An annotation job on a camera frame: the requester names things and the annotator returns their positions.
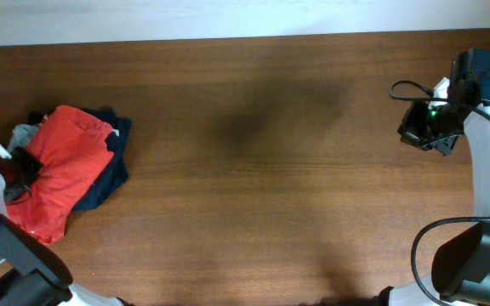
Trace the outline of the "orange McKinney Boyd soccer t-shirt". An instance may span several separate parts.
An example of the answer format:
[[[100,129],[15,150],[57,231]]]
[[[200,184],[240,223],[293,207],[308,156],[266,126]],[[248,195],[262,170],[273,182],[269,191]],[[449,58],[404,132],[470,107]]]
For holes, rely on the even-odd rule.
[[[39,242],[63,238],[72,208],[108,165],[112,126],[61,105],[43,120],[26,151],[43,164],[29,190],[7,205],[9,218]]]

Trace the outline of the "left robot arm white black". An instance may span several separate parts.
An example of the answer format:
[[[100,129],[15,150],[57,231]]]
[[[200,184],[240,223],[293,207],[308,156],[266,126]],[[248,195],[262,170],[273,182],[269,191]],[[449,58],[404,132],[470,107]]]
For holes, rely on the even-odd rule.
[[[25,150],[0,145],[0,306],[125,306],[75,284],[56,254],[9,219],[6,206],[30,190],[42,167]]]

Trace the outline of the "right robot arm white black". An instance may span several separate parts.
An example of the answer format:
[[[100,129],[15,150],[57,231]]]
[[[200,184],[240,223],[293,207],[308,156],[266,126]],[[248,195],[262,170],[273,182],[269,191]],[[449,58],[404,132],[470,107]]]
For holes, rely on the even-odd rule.
[[[423,151],[452,153],[459,137],[467,138],[473,174],[474,209],[470,217],[453,217],[426,225],[414,237],[410,264],[413,282],[387,287],[373,305],[490,305],[490,51],[471,48],[453,61],[450,77],[411,106],[397,129],[401,141]],[[430,273],[417,270],[420,240],[447,224],[470,227],[441,245]]]

